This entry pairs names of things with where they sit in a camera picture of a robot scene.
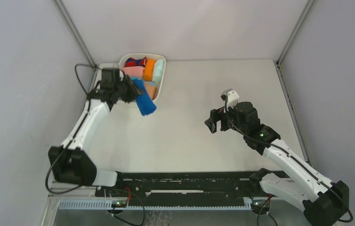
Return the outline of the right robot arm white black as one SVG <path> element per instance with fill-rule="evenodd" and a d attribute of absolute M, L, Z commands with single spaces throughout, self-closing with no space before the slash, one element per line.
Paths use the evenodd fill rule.
<path fill-rule="evenodd" d="M 352 222 L 349 208 L 349 187 L 333 182 L 299 158 L 271 127 L 262 124 L 251 102 L 225 105 L 210 111 L 205 120 L 211 133 L 232 129 L 243 136 L 246 144 L 262 157 L 278 165 L 291 179 L 279 179 L 262 168 L 251 177 L 250 191 L 256 196 L 264 193 L 279 197 L 303 212 L 313 226 L 332 226 L 336 222 Z"/>

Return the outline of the blue microfiber towel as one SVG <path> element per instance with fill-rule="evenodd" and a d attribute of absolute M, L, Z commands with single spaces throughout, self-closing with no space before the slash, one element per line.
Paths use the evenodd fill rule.
<path fill-rule="evenodd" d="M 136 97 L 136 104 L 142 116 L 147 116 L 152 114 L 156 109 L 156 105 L 150 98 L 144 82 L 142 80 L 133 80 L 134 84 L 139 88 L 141 94 Z"/>

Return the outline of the orange towel with blue dots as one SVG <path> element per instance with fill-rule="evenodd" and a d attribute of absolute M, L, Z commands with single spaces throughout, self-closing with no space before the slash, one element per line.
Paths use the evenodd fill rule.
<path fill-rule="evenodd" d="M 145 89 L 149 95 L 149 97 L 154 100 L 158 94 L 158 87 L 157 84 L 151 81 L 144 82 Z"/>

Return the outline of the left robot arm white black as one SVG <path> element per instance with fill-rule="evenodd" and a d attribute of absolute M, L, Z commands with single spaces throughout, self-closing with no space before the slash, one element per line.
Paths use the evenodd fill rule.
<path fill-rule="evenodd" d="M 91 157 L 90 147 L 98 127 L 118 101 L 135 102 L 143 94 L 133 80 L 120 68 L 101 69 L 101 78 L 87 93 L 86 103 L 76 125 L 59 145 L 48 151 L 51 163 L 48 171 L 60 183 L 77 186 L 106 186 L 113 196 L 125 189 L 118 173 L 103 169 Z"/>

